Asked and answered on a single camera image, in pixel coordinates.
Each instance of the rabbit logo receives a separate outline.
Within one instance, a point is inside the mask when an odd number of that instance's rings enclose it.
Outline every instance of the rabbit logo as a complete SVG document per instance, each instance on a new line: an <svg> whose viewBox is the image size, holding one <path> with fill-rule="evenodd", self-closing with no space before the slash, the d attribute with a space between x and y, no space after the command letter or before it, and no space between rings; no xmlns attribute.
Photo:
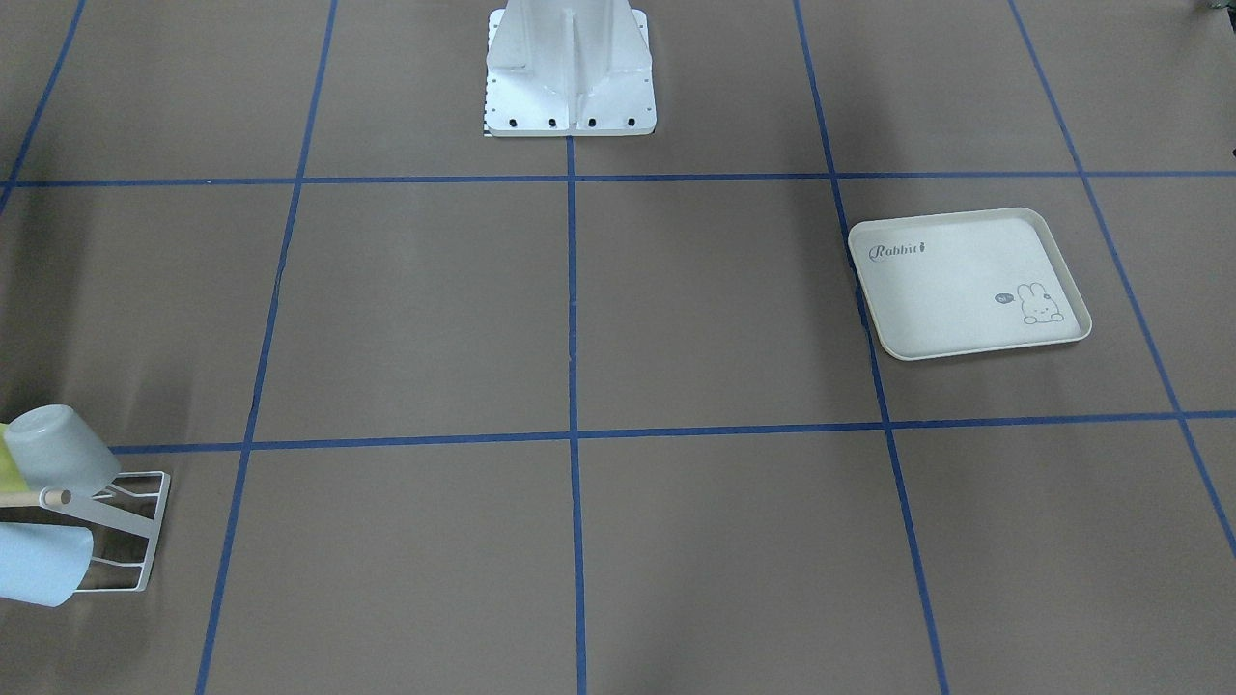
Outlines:
<svg viewBox="0 0 1236 695"><path fill-rule="evenodd" d="M1064 320L1060 307L1047 293L1042 283L1017 286L1017 297L1021 297L1021 312L1026 314L1023 319L1027 324L1053 323Z"/></svg>

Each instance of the cup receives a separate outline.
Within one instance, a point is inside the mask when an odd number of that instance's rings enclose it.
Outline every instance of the cup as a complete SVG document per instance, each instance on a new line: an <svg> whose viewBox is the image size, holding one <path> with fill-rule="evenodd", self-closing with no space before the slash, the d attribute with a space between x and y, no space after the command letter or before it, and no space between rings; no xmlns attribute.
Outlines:
<svg viewBox="0 0 1236 695"><path fill-rule="evenodd" d="M63 487L90 497L115 480L120 461L68 406L43 406L4 432L17 470L31 490Z"/></svg>

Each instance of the grid square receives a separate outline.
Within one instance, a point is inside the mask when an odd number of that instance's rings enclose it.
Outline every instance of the grid square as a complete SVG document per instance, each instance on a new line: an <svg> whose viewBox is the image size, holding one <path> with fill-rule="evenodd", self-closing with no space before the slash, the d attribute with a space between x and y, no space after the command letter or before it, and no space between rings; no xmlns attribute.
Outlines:
<svg viewBox="0 0 1236 695"><path fill-rule="evenodd" d="M54 610L0 601L5 693L193 693L236 454L122 456L121 463L129 471L172 475L150 585L141 594L79 594Z"/></svg>
<svg viewBox="0 0 1236 695"><path fill-rule="evenodd" d="M938 693L881 433L580 455L590 693Z"/></svg>
<svg viewBox="0 0 1236 695"><path fill-rule="evenodd" d="M826 182L577 195L581 427L880 418Z"/></svg>
<svg viewBox="0 0 1236 695"><path fill-rule="evenodd" d="M1088 169L1236 169L1236 46L1204 5L1018 0Z"/></svg>
<svg viewBox="0 0 1236 695"><path fill-rule="evenodd" d="M897 440L954 693L1236 685L1236 573L1177 423Z"/></svg>
<svg viewBox="0 0 1236 695"><path fill-rule="evenodd" d="M486 25L502 0L342 2L311 176L565 174L560 137L485 137Z"/></svg>
<svg viewBox="0 0 1236 695"><path fill-rule="evenodd" d="M14 192L0 422L69 403L109 444L240 440L288 198L283 185Z"/></svg>
<svg viewBox="0 0 1236 695"><path fill-rule="evenodd" d="M902 362L880 350L894 419L1053 417L1170 409L1082 182L845 181L850 223L1026 207L1047 220L1094 317L1080 343Z"/></svg>
<svg viewBox="0 0 1236 695"><path fill-rule="evenodd" d="M1192 420L1189 429L1231 522L1236 518L1236 420Z"/></svg>
<svg viewBox="0 0 1236 695"><path fill-rule="evenodd" d="M561 184L304 189L258 435L567 427Z"/></svg>
<svg viewBox="0 0 1236 695"><path fill-rule="evenodd" d="M87 4L22 179L295 174L326 10Z"/></svg>
<svg viewBox="0 0 1236 695"><path fill-rule="evenodd" d="M790 2L643 0L656 132L581 137L582 174L826 169Z"/></svg>
<svg viewBox="0 0 1236 695"><path fill-rule="evenodd" d="M838 171L1073 171L1005 2L803 0Z"/></svg>
<svg viewBox="0 0 1236 695"><path fill-rule="evenodd" d="M1232 179L1095 179L1095 194L1177 398L1236 408Z"/></svg>
<svg viewBox="0 0 1236 695"><path fill-rule="evenodd" d="M575 693L569 460L562 443L255 454L210 693Z"/></svg>
<svg viewBox="0 0 1236 695"><path fill-rule="evenodd" d="M77 2L0 4L0 179L7 179L43 95Z"/></svg>

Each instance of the square tray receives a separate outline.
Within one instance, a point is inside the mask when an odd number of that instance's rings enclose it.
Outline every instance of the square tray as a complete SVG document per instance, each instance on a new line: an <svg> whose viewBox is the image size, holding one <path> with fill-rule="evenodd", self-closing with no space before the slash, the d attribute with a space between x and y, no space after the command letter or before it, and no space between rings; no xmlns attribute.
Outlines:
<svg viewBox="0 0 1236 695"><path fill-rule="evenodd" d="M1090 312L1033 210L859 223L849 250L880 345L899 360L1090 335Z"/></svg>

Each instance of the grid line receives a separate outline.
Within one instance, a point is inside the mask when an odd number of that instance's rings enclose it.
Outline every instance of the grid line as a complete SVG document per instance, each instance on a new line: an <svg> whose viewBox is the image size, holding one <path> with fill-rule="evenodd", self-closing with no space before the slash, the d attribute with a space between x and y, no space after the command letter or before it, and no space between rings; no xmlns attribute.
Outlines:
<svg viewBox="0 0 1236 695"><path fill-rule="evenodd" d="M321 85L326 75L326 59L330 56L330 40L335 27L335 14L339 9L339 0L330 1L330 10L326 15L326 26L323 31L321 52L318 58L318 70L314 78L313 95L309 99L309 115L305 119L304 137L300 143L300 160L297 164L297 179L303 179L305 166L309 161L309 146L313 141L313 127L318 113L318 100L321 96ZM288 249L292 245L292 234L295 229L297 210L300 204L302 183L297 183L292 189L292 202L288 205L288 220L283 229L283 245L279 249L279 262L274 271L274 286L271 289L271 305L266 318L266 331L262 338L262 350L257 361L257 373L253 377L253 403L250 408L248 420L245 425L245 439L241 441L240 463L236 466L236 482L232 487L231 507L227 513L227 527L224 532L222 549L219 556L219 573L215 579L214 596L210 602L210 617L206 622L206 634L201 646L201 662L198 665L198 680L195 694L204 695L206 681L210 676L210 662L214 655L215 636L219 631L219 615L222 610L224 595L227 589L227 570L231 566L231 552L236 539L236 524L240 519L241 501L245 496L245 479L248 472L248 460L253 450L253 434L257 429L257 416L262 404L262 387L266 382L266 367L271 356L271 343L274 339L274 322L279 313L279 289L283 283L283 272L288 265Z"/></svg>
<svg viewBox="0 0 1236 695"><path fill-rule="evenodd" d="M864 179L997 179L997 178L1236 178L1236 171L928 171L928 172L682 172L660 174L577 174L578 183L655 181L864 181ZM493 176L303 176L303 177L198 177L198 178L100 178L54 181L5 181L0 187L20 188L159 188L208 185L366 185L378 183L566 183L567 174Z"/></svg>
<svg viewBox="0 0 1236 695"><path fill-rule="evenodd" d="M578 286L576 283L575 139L566 139L567 439L571 448L571 540L575 559L575 680L588 693L588 646L583 575L583 487L580 477Z"/></svg>
<svg viewBox="0 0 1236 695"><path fill-rule="evenodd" d="M795 20L798 23L798 41L802 43L802 59L807 68L807 82L811 85L811 98L816 108L816 120L819 124L819 141L824 148L824 162L828 166L829 184L832 185L833 202L837 208L837 221L840 225L842 236L849 239L849 224L845 219L845 203L842 199L840 181L837 177L837 167L833 161L832 142L828 139L828 121L824 117L824 106L819 96L819 85L816 80L816 67L811 58L811 42L807 40L807 26L802 19L802 4L794 0ZM889 451L889 461L892 466L892 479L897 488L897 502L901 506L901 521L906 529L906 542L910 547L910 560L915 570L915 581L918 585L918 600L922 605L923 623L927 628L927 638L931 643L932 662L936 667L936 679L939 684L941 695L948 695L948 674L944 668L944 655L939 644L939 634L936 629L936 616L932 611L931 592L927 587L927 574L923 569L922 554L918 549L918 534L915 532L913 513L910 508L910 496L906 491L905 476L901 471L901 456L897 454L897 440L889 417L889 402L884 393L884 380L880 376L880 362L876 356L875 340L871 336L871 325L866 315L866 301L863 297L861 283L858 279L858 270L850 257L847 245L845 260L854 276L854 301L858 304L859 319L863 331L866 334L866 348L871 362L871 381L875 387L875 398L880 406L880 425L884 430L884 441Z"/></svg>
<svg viewBox="0 0 1236 695"><path fill-rule="evenodd" d="M56 82L61 77L61 70L64 68L64 59L68 58L69 47L73 46L73 37L77 36L77 27L82 22L82 12L85 11L85 0L78 0L77 7L73 10L73 19L69 20L69 28L64 32L64 42L61 43L61 52L56 56L56 64L52 66L52 74L47 78L47 84L43 87L43 93L38 98L38 105L35 106L35 115L30 119L30 126L26 127L26 135L21 139L21 147L17 150L17 157L12 161L12 168L9 171L7 185L0 192L0 215L4 214L4 209L9 205L9 197L12 194L14 185L17 182L17 176L21 174L21 167L26 163L26 156L30 153L30 146L35 142L35 131L38 130L38 122L43 119L43 111L47 109L47 101L52 98L52 89L56 88Z"/></svg>
<svg viewBox="0 0 1236 695"><path fill-rule="evenodd" d="M1060 111L1060 105L1056 99L1056 93L1052 90L1052 85L1047 79L1047 72L1043 69L1043 64L1038 59L1038 52L1035 49L1035 42L1030 36L1030 30L1026 27L1021 11L1017 9L1016 0L1009 0L1009 9L1012 11L1014 20L1017 22L1017 28L1026 43L1026 51L1030 53L1030 59L1035 64L1035 72L1038 73L1038 79L1042 83L1043 93L1047 95L1047 100L1052 106L1052 113L1056 115L1056 121L1060 127L1060 134L1064 136L1064 143L1068 146L1069 155L1073 157L1073 163L1077 167L1078 176L1082 178L1082 185L1085 188L1086 197L1090 199L1090 207L1094 210L1094 216L1099 221L1099 230L1103 232L1103 239L1107 244L1107 252L1111 256L1112 263L1116 266L1116 272L1120 275L1120 282L1125 287L1125 294L1128 297L1128 304L1132 307L1133 315L1137 318L1137 325L1141 328L1142 338L1146 340L1146 346L1149 349L1151 357L1154 360L1154 367L1158 370L1159 378L1163 382L1163 390L1167 392L1168 401L1172 403L1172 412L1175 414L1177 422L1180 425L1180 434L1184 437L1185 444L1189 448L1189 455L1193 456L1193 464L1196 466L1201 484L1206 488L1206 495L1210 497L1210 505L1214 507L1215 517L1219 521L1219 528L1227 539L1227 548L1231 550L1232 556L1236 558L1236 534L1232 533L1232 526L1229 522L1227 512L1224 510L1224 505L1219 498L1219 491L1215 490L1214 481L1210 477L1210 471L1206 469L1206 463L1203 460L1201 451L1198 450L1198 444L1193 439L1193 430L1189 428L1189 419L1185 417L1184 409L1180 407L1180 401L1177 397L1175 388L1172 386L1172 380L1168 377L1167 367L1163 365L1163 359L1154 343L1154 336L1151 334L1149 323L1146 320L1146 314L1142 313L1141 303L1137 301L1137 294L1133 293L1132 282L1128 279L1128 273L1125 271L1125 263L1120 260L1120 251L1116 249L1116 241L1111 236L1111 230L1107 228L1107 220L1103 214L1103 207L1099 204L1099 198L1095 195L1094 185L1090 183L1090 174L1082 164L1082 156L1078 153L1077 145L1073 141L1073 135L1069 132L1069 126L1064 121L1064 114Z"/></svg>
<svg viewBox="0 0 1236 695"><path fill-rule="evenodd" d="M890 420L892 429L981 429L989 427L1051 427L1069 424L1116 424L1136 422L1174 422L1184 417L1189 420L1236 419L1236 411L1193 411L1177 414L1159 413L1098 413L1083 416L1025 416L1009 418L958 418L928 420ZM803 424L744 424L713 427L667 427L630 429L581 429L580 440L599 439L654 439L679 437L734 437L810 434L824 432L883 430L884 423L832 422ZM252 451L290 451L303 449L360 449L381 446L446 446L454 444L501 444L514 441L569 441L569 430L557 432L499 432L491 434L426 434L417 437L357 437L345 439L271 439L250 444ZM208 441L185 444L122 444L111 446L111 453L124 456L153 454L194 454L206 451L240 451L240 441Z"/></svg>

